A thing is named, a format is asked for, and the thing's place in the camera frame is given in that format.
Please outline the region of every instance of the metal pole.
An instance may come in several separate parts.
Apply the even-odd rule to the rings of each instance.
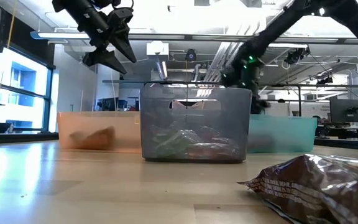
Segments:
[[[302,98],[301,98],[301,86],[298,86],[298,99],[299,99],[299,117],[302,117]]]

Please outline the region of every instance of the ceiling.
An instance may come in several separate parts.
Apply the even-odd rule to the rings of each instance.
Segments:
[[[8,12],[12,12],[13,2],[0,0],[0,6]],[[240,0],[220,0],[208,7],[195,7],[194,0],[135,0],[134,18],[129,25],[136,32],[165,34],[227,34],[233,24],[246,22],[251,27],[252,22],[250,21],[257,21],[258,26],[262,24],[260,29],[263,29],[263,24],[266,25],[269,19],[278,13],[279,9],[288,0],[262,0],[262,2],[272,2],[273,4],[265,4],[262,10],[247,8]],[[129,0],[122,0],[123,6],[129,4]],[[171,12],[167,11],[168,5],[171,6]],[[53,11],[51,1],[18,0],[16,11],[18,19],[24,21],[33,29],[42,32],[51,32],[57,27],[76,27],[73,19],[65,11],[59,13]],[[284,35],[291,37],[352,37],[352,34],[345,27],[330,20],[330,18],[321,17],[304,17]],[[116,54],[129,74],[150,74],[152,69],[157,69],[154,61],[147,60],[147,42],[150,41],[131,41],[132,48],[138,59],[136,64],[128,63],[125,57],[121,54]],[[196,63],[186,65],[186,63],[182,62],[184,61],[183,52],[188,49],[196,50],[198,54],[197,61],[201,61],[200,64],[209,65],[214,59],[219,46],[221,46],[220,42],[169,41],[168,43],[171,55],[174,54],[174,58],[171,57],[167,62],[169,70],[194,68]],[[87,41],[70,40],[65,44],[65,50],[75,59],[81,60],[85,54],[81,47],[86,46],[89,46]],[[352,68],[355,65],[350,63],[358,62],[358,59],[350,58],[358,57],[358,45],[311,44],[310,49],[315,58],[307,57],[301,62],[311,65],[311,63],[316,63],[316,60],[318,60],[319,62],[325,62],[324,68],[315,65],[295,65],[285,70],[282,67],[282,61],[287,56],[286,51],[291,51],[291,49],[269,48],[261,59],[265,63],[277,64],[278,67],[265,67],[264,75],[260,77],[260,82],[303,82],[324,69],[337,67],[337,70],[340,71]],[[327,63],[338,59],[347,63]],[[183,74],[169,72],[168,76],[180,77]]]

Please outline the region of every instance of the orange translucent bin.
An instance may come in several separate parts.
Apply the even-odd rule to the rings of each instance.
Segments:
[[[58,127],[61,149],[142,152],[138,111],[62,112]]]

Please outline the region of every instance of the desk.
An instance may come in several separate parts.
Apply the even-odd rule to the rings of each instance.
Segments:
[[[314,153],[358,157],[352,149],[317,146]],[[236,182],[298,155],[160,164],[140,154],[59,150],[57,142],[0,145],[0,224],[287,223]]]

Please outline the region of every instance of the gray translucent bin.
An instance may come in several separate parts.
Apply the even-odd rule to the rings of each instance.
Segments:
[[[142,89],[143,158],[160,162],[244,161],[251,96],[249,90],[240,88]]]

